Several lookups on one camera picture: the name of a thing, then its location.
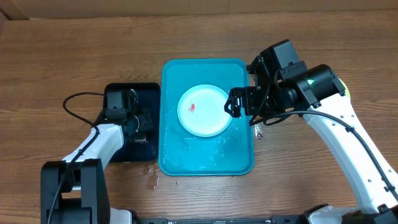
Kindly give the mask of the dark green sponge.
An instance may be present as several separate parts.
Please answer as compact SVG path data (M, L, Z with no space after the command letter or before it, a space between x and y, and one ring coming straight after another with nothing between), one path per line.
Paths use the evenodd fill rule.
M145 132L136 132L134 133L134 142L136 143L145 143L147 142L147 137Z

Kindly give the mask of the light blue plate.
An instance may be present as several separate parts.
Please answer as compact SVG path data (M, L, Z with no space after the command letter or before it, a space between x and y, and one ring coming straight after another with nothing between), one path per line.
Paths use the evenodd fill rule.
M222 133L232 117L224 110L228 94L214 85L197 85L180 98L177 115L180 124L191 134L212 137Z

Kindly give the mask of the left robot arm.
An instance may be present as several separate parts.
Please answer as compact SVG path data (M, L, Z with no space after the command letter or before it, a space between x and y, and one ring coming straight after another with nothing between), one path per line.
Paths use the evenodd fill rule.
M40 172L42 223L135 223L130 210L110 206L104 170L118 151L144 142L153 122L140 109L133 89L103 94L106 107L89 136L61 161L46 162Z

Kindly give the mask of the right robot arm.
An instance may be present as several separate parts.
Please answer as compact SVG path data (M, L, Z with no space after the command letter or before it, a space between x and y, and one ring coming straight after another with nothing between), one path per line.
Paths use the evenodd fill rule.
M343 82L327 65L308 68L291 41L263 50L246 71L254 86L229 92L224 109L249 124L271 126L302 117L324 141L346 176L357 205L319 205L297 217L298 223L396 223L397 172L360 123Z

